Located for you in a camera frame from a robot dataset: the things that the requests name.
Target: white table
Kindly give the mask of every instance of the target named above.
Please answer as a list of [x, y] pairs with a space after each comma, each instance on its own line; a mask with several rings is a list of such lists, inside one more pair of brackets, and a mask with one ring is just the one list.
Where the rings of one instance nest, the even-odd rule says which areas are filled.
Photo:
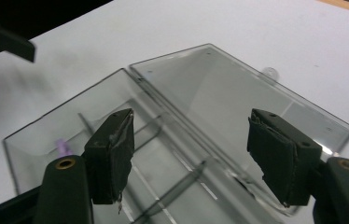
[[[121, 67], [205, 43], [349, 122], [349, 11], [318, 1], [117, 0], [33, 41], [36, 63], [0, 53], [0, 203], [6, 136]], [[312, 223], [311, 208], [284, 220]]]

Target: dark floor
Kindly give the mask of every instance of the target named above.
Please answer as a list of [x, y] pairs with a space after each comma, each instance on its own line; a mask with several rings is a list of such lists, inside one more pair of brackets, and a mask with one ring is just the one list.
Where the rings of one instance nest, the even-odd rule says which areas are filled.
[[110, 1], [0, 0], [0, 25], [31, 39]]

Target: table surface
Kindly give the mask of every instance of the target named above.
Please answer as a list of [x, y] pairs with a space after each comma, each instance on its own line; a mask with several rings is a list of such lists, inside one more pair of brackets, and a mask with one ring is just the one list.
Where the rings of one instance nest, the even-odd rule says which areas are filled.
[[[0, 53], [0, 203], [15, 195], [2, 140], [131, 63], [212, 43], [349, 122], [349, 10], [319, 1], [113, 1]], [[342, 154], [349, 158], [349, 143]], [[313, 223], [312, 203], [287, 223]]]

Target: purple object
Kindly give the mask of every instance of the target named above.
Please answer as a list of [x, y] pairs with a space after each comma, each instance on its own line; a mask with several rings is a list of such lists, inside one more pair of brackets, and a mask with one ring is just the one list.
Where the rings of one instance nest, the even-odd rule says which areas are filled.
[[73, 155], [73, 151], [62, 138], [56, 141], [56, 148], [58, 148], [59, 158]]

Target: open box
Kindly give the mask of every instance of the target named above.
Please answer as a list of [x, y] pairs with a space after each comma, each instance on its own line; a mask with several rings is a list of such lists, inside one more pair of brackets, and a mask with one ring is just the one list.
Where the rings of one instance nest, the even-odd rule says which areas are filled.
[[65, 140], [81, 154], [107, 116], [134, 110], [135, 153], [123, 210], [94, 205], [96, 223], [280, 223], [284, 208], [246, 151], [252, 108], [280, 115], [338, 154], [349, 124], [213, 45], [118, 70], [4, 140], [17, 193], [41, 184]]

